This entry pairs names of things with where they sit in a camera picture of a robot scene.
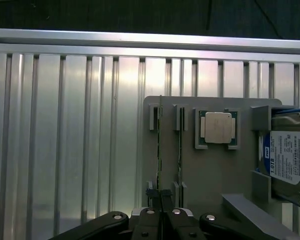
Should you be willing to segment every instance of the metal screw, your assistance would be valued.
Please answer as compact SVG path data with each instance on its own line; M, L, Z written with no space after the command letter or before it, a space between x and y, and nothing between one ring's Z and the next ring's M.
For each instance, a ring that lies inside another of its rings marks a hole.
M193 237L196 238L196 232L194 232L194 233L193 233L193 232L190 232L190 233L189 233L189 236L192 237L192 238L193 238Z
M178 209L173 209L172 213L174 213L174 214L180 214L180 213L181 213L181 211L180 211L180 210L178 210Z
M214 221L215 217L213 215L207 215L206 219L210 220L210 221Z
M119 220L119 219L121 219L121 218L122 218L121 215L115 215L115 216L114 216L114 219L116 219L116 220Z

